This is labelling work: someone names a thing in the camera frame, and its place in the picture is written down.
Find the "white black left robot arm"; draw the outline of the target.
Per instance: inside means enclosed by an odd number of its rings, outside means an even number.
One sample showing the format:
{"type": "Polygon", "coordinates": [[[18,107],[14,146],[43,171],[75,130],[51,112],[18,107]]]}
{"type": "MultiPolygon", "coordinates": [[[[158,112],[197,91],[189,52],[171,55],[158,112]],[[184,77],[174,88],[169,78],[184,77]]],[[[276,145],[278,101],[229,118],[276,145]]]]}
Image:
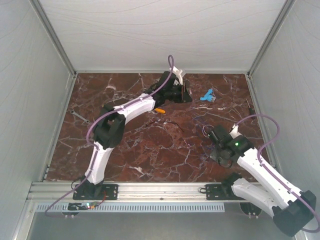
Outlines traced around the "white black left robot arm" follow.
{"type": "Polygon", "coordinates": [[[91,199],[99,198],[103,193],[100,184],[105,177],[105,169],[113,149],[123,139],[125,125],[134,118],[162,106],[166,101],[178,104],[190,103],[192,98],[183,81],[182,69],[165,71],[158,82],[144,93],[124,105],[104,105],[100,117],[89,128],[87,135],[93,133],[94,150],[85,178],[89,182],[85,193],[91,199]]]}

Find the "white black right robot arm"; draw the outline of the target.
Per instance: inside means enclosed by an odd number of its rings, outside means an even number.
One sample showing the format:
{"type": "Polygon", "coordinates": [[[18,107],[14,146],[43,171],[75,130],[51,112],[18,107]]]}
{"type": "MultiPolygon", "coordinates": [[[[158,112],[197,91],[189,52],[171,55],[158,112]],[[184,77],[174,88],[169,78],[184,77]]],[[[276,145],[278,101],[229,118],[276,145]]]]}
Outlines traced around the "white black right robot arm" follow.
{"type": "Polygon", "coordinates": [[[217,125],[208,134],[214,144],[211,158],[217,163],[231,161],[249,172],[261,185],[256,187],[241,177],[232,174],[221,186],[227,199],[242,198],[266,212],[277,228],[289,237],[303,231],[316,216],[317,197],[310,191],[302,191],[285,179],[263,157],[238,126],[227,131],[217,125]]]}

